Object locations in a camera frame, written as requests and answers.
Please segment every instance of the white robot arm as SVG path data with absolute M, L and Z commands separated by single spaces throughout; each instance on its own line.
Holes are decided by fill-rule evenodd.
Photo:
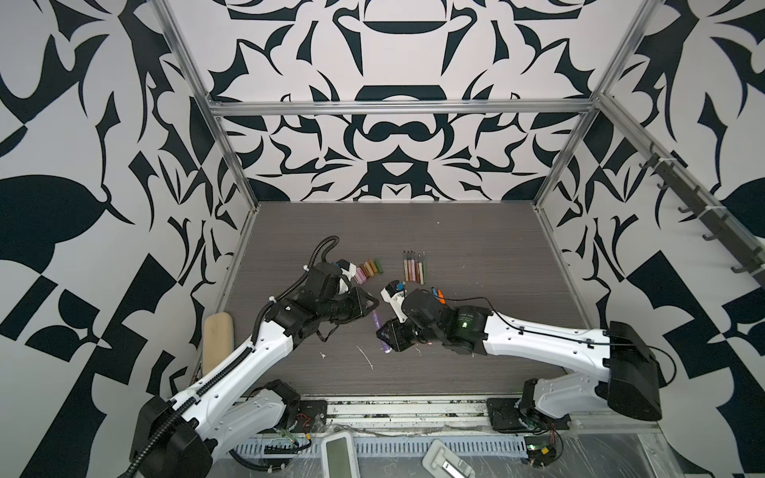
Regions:
M 558 379 L 527 381 L 519 401 L 522 416 L 562 418 L 572 411 L 611 408 L 639 420 L 661 418 L 656 357 L 629 325 L 612 321 L 609 331 L 568 329 L 519 320 L 490 303 L 488 309 L 452 309 L 424 290 L 405 296 L 399 281 L 381 295 L 396 319 L 377 336 L 397 352 L 417 342 L 440 341 L 457 353 L 521 356 L 572 371 Z
M 303 340 L 317 334 L 326 341 L 329 334 L 321 336 L 320 323 L 335 324 L 334 332 L 379 305 L 350 283 L 356 274 L 354 264 L 327 262 L 327 253 L 338 242 L 337 236 L 321 241 L 303 266 L 303 275 L 279 296 L 269 298 L 255 320 L 252 336 L 221 364 L 169 401 L 155 396 L 142 407 L 131 465 L 122 477 L 132 478 L 140 470 L 146 478 L 202 478 L 225 453 L 253 470 L 269 470 L 238 457 L 233 448 L 254 433 L 289 429 L 295 423 L 300 395 L 275 380 L 255 397 L 235 402 Z M 321 262 L 315 263 L 320 252 Z

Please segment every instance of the aluminum frame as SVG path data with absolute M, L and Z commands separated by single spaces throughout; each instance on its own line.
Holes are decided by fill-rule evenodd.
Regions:
M 579 316 L 581 317 L 582 323 L 585 327 L 590 327 L 591 329 L 600 328 L 600 321 L 598 320 L 597 323 L 593 323 L 591 317 L 587 314 L 587 310 L 584 308 L 584 304 L 582 304 L 581 294 L 576 287 L 574 278 L 571 276 L 571 271 L 568 269 L 568 263 L 565 261 L 565 259 L 563 259 L 561 248 L 558 247 L 558 243 L 555 241 L 552 225 L 550 224 L 550 219 L 547 217 L 547 213 L 543 209 L 540 209 L 536 206 L 533 206 L 533 209 L 534 213 L 536 214 L 536 218 L 539 220 L 539 224 L 542 225 L 542 232 L 545 234 L 547 243 L 550 245 L 550 249 L 552 250 L 552 257 L 555 258 L 555 263 L 558 264 L 558 268 L 561 271 L 563 282 L 566 283 L 568 293 L 571 295 L 571 299 L 574 301 L 574 305 L 576 305 L 576 308 L 579 311 Z
M 653 153 L 657 153 L 660 158 L 672 157 L 669 151 L 661 146 L 644 127 L 640 126 L 640 123 L 611 95 L 606 93 L 597 95 L 595 108 L 606 115 L 617 130 L 646 159 L 653 156 Z
M 630 22 L 627 32 L 622 37 L 619 47 L 614 52 L 605 73 L 603 73 L 601 80 L 597 83 L 597 86 L 590 95 L 590 101 L 593 104 L 600 94 L 610 91 L 611 87 L 619 79 L 619 76 L 624 71 L 624 67 L 627 65 L 627 61 L 635 53 L 638 45 L 643 41 L 643 37 L 646 36 L 648 24 L 659 7 L 664 4 L 664 1 L 665 0 L 643 0 L 635 17 Z M 571 158 L 574 157 L 574 151 L 581 143 L 581 140 L 584 139 L 584 136 L 589 131 L 596 116 L 597 111 L 593 108 L 587 112 L 587 114 L 580 117 L 579 122 L 571 131 L 565 145 L 563 145 L 563 149 L 558 153 L 555 162 L 553 162 L 550 173 L 542 183 L 542 187 L 539 188 L 539 192 L 534 198 L 534 204 L 540 207 L 544 205 L 550 193 L 555 189 L 555 185 L 563 174 L 563 170 L 568 167 L 568 163 L 571 161 Z
M 258 206 L 258 200 L 252 192 L 252 188 L 249 186 L 249 181 L 242 169 L 242 163 L 239 162 L 239 156 L 236 155 L 236 152 L 229 142 L 228 135 L 220 125 L 220 119 L 216 118 L 212 111 L 210 111 L 210 104 L 207 101 L 207 90 L 199 76 L 197 67 L 194 64 L 194 59 L 191 57 L 191 54 L 186 47 L 186 42 L 184 42 L 181 30 L 178 28 L 170 6 L 166 0 L 149 0 L 149 3 L 154 9 L 155 16 L 164 35 L 164 40 L 168 42 L 170 51 L 178 60 L 178 66 L 183 73 L 183 77 L 189 84 L 191 92 L 194 95 L 194 100 L 196 100 L 197 106 L 204 118 L 204 122 L 207 124 L 207 128 L 213 135 L 213 139 L 215 139 L 215 142 L 220 146 L 223 160 L 226 162 L 231 174 L 234 176 L 236 186 L 239 188 L 239 191 L 242 192 L 250 210 L 254 211 Z
M 239 235 L 239 242 L 236 244 L 236 249 L 234 249 L 234 255 L 231 258 L 231 263 L 226 270 L 226 274 L 223 276 L 223 286 L 220 288 L 218 297 L 215 300 L 215 305 L 211 311 L 212 314 L 224 312 L 224 309 L 226 308 L 226 301 L 228 300 L 229 294 L 233 289 L 236 276 L 239 274 L 239 267 L 242 264 L 242 259 L 244 258 L 247 244 L 249 244 L 249 239 L 252 237 L 253 225 L 255 224 L 255 218 L 258 216 L 259 211 L 260 206 L 256 207 L 255 210 L 249 211 L 249 213 L 247 213 L 247 217 L 244 220 L 244 226 L 242 227 L 242 233 Z M 203 344 L 204 337 L 202 337 L 200 346 L 197 347 L 197 353 L 194 355 L 194 361 L 192 362 L 194 366 L 188 367 L 186 373 L 184 374 L 184 386 L 186 388 L 190 387 L 191 384 L 194 383 L 197 378 L 197 374 L 202 368 Z
M 412 113 L 586 112 L 592 101 L 570 99 L 445 99 L 326 102 L 211 102 L 214 116 L 372 115 Z

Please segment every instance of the black cable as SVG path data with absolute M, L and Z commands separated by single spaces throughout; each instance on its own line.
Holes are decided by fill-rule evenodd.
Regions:
M 326 262 L 327 261 L 327 253 L 329 251 L 331 251 L 332 249 L 334 249 L 334 246 L 337 246 L 337 244 L 340 243 L 340 238 L 337 237 L 337 236 L 329 236 L 329 237 L 325 238 L 324 241 L 326 241 L 327 239 L 331 239 L 332 240 L 332 244 L 329 247 L 327 247 L 324 250 L 324 252 L 321 253 L 321 261 L 322 262 Z
M 185 413 L 186 410 L 188 410 L 192 405 L 194 404 L 194 397 L 190 397 L 188 400 L 186 400 L 180 407 L 178 407 L 177 410 L 174 410 L 172 415 L 170 415 L 167 420 L 165 420 L 157 430 L 151 434 L 151 436 L 146 441 L 146 445 L 139 451 L 135 457 L 133 458 L 132 463 L 130 463 L 130 466 L 128 467 L 125 472 L 120 475 L 120 478 L 132 478 L 135 476 L 136 472 L 138 472 L 138 468 L 141 467 L 141 463 L 146 459 L 146 457 L 154 450 L 154 448 L 157 446 L 157 442 L 162 439 L 164 434 L 166 434 L 170 428 L 175 425 L 175 422 L 178 421 L 182 414 Z
M 555 453 L 555 458 L 552 460 L 552 462 L 555 462 L 555 461 L 558 461 L 558 460 L 560 460 L 560 458 L 563 456 L 563 437 L 562 437 L 562 436 L 561 436 L 561 434 L 559 434 L 559 433 L 558 433 L 558 431 L 557 431 L 557 430 L 555 430 L 554 428 L 552 429 L 552 432 L 553 432 L 553 433 L 555 433 L 556 435 L 558 435 L 558 441 L 560 441 L 560 442 L 561 442 L 561 452 L 560 452 L 560 453 L 557 453 L 557 448 L 558 448 L 558 447 L 555 447 L 555 449 L 556 449 L 556 450 L 555 450 L 555 451 L 556 451 L 556 453 Z
M 665 350 L 662 350 L 659 347 L 654 347 L 653 345 L 648 345 L 647 347 L 649 349 L 660 351 L 661 353 L 669 357 L 669 361 L 672 362 L 672 378 L 667 381 L 666 385 L 664 385 L 666 387 L 667 385 L 675 381 L 675 377 L 677 376 L 677 363 L 675 362 L 675 359 L 673 359 L 672 356 L 669 355 Z
M 587 340 L 572 339 L 570 337 L 561 337 L 559 335 L 555 335 L 554 333 L 546 333 L 546 332 L 539 332 L 539 331 L 536 331 L 536 330 L 522 329 L 520 327 L 516 327 L 516 326 L 512 325 L 510 322 L 505 320 L 504 317 L 502 317 L 500 315 L 500 313 L 496 311 L 494 306 L 491 304 L 491 301 L 488 298 L 485 298 L 485 297 L 471 297 L 471 298 L 466 298 L 466 299 L 453 299 L 453 298 L 443 298 L 443 299 L 445 301 L 453 301 L 453 302 L 475 301 L 476 299 L 484 300 L 484 301 L 487 302 L 487 304 L 489 304 L 489 308 L 491 309 L 491 311 L 494 312 L 494 314 L 497 317 L 499 317 L 500 320 L 505 323 L 505 325 L 507 325 L 508 327 L 511 327 L 511 328 L 513 328 L 515 330 L 518 330 L 521 333 L 534 333 L 536 335 L 543 335 L 545 337 L 552 337 L 554 339 L 568 340 L 569 342 L 576 342 L 576 343 L 584 343 L 584 344 L 589 345 L 589 346 L 590 345 L 634 346 L 632 343 L 588 342 Z M 661 353 L 663 353 L 664 355 L 669 357 L 669 360 L 672 362 L 673 371 L 672 371 L 672 378 L 669 379 L 669 381 L 666 384 L 669 385 L 670 383 L 674 382 L 675 381 L 675 377 L 677 376 L 677 363 L 675 362 L 675 359 L 673 359 L 672 356 L 669 355 L 669 353 L 667 353 L 663 349 L 660 349 L 659 347 L 654 347 L 653 345 L 646 345 L 646 346 L 649 349 L 658 350 Z
M 258 465 L 257 463 L 253 463 L 252 461 L 249 461 L 245 457 L 243 457 L 242 455 L 238 454 L 236 452 L 236 450 L 234 450 L 233 448 L 231 450 L 229 450 L 229 455 L 231 455 L 231 457 L 238 464 L 242 465 L 245 468 L 248 468 L 248 469 L 250 469 L 252 471 L 262 471 L 262 472 L 266 472 L 266 473 L 268 473 L 269 471 L 272 471 L 272 472 L 274 472 L 274 471 L 282 471 L 283 469 L 285 469 L 287 467 L 287 464 L 289 463 L 289 461 L 287 461 L 286 463 L 283 463 L 283 465 L 284 465 L 283 467 L 274 467 L 272 465 L 271 466 Z
M 332 335 L 332 334 L 334 333 L 334 331 L 335 331 L 335 330 L 337 330 L 338 328 L 340 328 L 340 324 L 336 325 L 336 326 L 334 327 L 334 329 L 330 330 L 330 332 L 327 334 L 327 336 L 326 336 L 326 337 L 324 337 L 323 335 L 321 335 L 321 332 L 319 332 L 319 331 L 317 330 L 317 331 L 316 331 L 316 337 L 319 337 L 319 340 L 321 340 L 322 342 L 327 342 L 327 341 L 330 339 L 330 335 Z
M 252 349 L 249 347 L 245 348 L 234 360 L 231 361 L 231 363 L 225 366 L 220 372 L 215 374 L 213 378 L 210 379 L 207 383 L 198 388 L 197 396 L 201 397 L 202 395 L 206 394 L 211 388 L 213 388 L 215 384 L 220 382 L 223 377 L 227 376 L 229 373 L 231 373 L 232 370 L 236 368 L 236 366 L 242 363 L 250 353 L 252 353 Z M 195 403 L 195 397 L 190 397 L 183 404 L 181 404 L 180 407 L 174 410 L 172 415 L 165 419 L 165 421 L 162 422 L 157 430 L 151 434 L 144 447 L 135 455 L 132 463 L 130 463 L 128 469 L 125 470 L 122 475 L 120 475 L 120 478 L 134 477 L 136 472 L 138 472 L 138 468 L 141 467 L 146 457 L 157 447 L 157 443 L 160 441 L 160 439 L 162 439 L 164 434 L 170 431 L 176 422 L 181 419 L 181 416 L 186 412 L 186 410 L 191 408 L 191 406 Z
M 311 442 L 311 439 L 310 439 L 310 438 L 308 438 L 308 442 L 307 442 L 305 445 L 301 445 L 300 447 L 294 447 L 294 448 L 292 448 L 292 449 L 289 449 L 289 450 L 284 450 L 284 452 L 285 452 L 286 454 L 287 454 L 287 453 L 291 454 L 291 453 L 297 453 L 298 451 L 307 450 L 308 448 L 310 448 L 310 447 L 311 447 L 311 443 L 312 443 L 312 442 Z M 277 467 L 274 467 L 274 466 L 272 466 L 272 465 L 271 465 L 271 466 L 267 466 L 267 465 L 259 465 L 259 464 L 257 464 L 257 463 L 253 463 L 252 461 L 250 461 L 250 460 L 247 460 L 245 457 L 243 457 L 242 455 L 240 455 L 239 453 L 237 453 L 237 452 L 236 452 L 236 450 L 234 450 L 233 448 L 232 448 L 231 450 L 229 450 L 229 455 L 231 455 L 231 457 L 232 457 L 234 460 L 236 460 L 236 462 L 237 462 L 238 464 L 242 465 L 242 466 L 243 466 L 243 467 L 245 467 L 245 468 L 249 468 L 250 470 L 254 470 L 254 471 L 265 471 L 265 472 L 268 472 L 268 471 L 269 471 L 269 468 L 271 469 L 271 471 L 282 471 L 282 470 L 283 470 L 283 469 L 285 469 L 285 468 L 287 467 L 287 465 L 289 465 L 289 464 L 290 464 L 290 462 L 292 461 L 292 459 L 290 459 L 290 460 L 286 460 L 286 461 L 283 463 L 283 464 L 284 464 L 284 466 L 283 466 L 283 467 L 278 467 L 278 468 L 277 468 Z

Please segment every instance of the black and white patterned wall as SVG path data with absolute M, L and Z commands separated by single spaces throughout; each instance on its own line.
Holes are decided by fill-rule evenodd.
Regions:
M 638 0 L 171 0 L 213 100 L 588 97 Z M 573 114 L 228 118 L 260 200 L 533 199 Z
M 260 200 L 530 200 L 575 113 L 229 117 Z
M 639 3 L 170 1 L 218 101 L 587 95 Z
M 667 0 L 616 98 L 765 236 L 765 5 Z M 662 430 L 686 473 L 765 473 L 765 291 L 599 117 L 544 210 L 589 317 L 631 324 L 679 365 Z M 667 379 L 672 365 L 657 353 Z
M 144 0 L 0 6 L 3 476 L 118 476 L 248 207 Z

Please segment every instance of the gray wooden table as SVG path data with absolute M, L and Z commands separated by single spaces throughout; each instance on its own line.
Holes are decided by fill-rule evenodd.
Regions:
M 331 234 L 340 244 L 328 259 L 381 261 L 384 273 L 363 286 L 378 298 L 388 282 L 403 280 L 402 251 L 425 251 L 428 290 L 486 296 L 523 320 L 583 325 L 528 203 L 264 203 L 226 306 L 237 345 L 268 297 L 300 277 L 314 247 Z M 377 312 L 383 321 L 394 318 L 382 301 Z M 451 395 L 520 392 L 527 379 L 562 374 L 529 359 L 462 356 L 440 344 L 385 354 L 364 317 L 326 343 L 305 340 L 259 383 L 282 379 L 302 395 Z

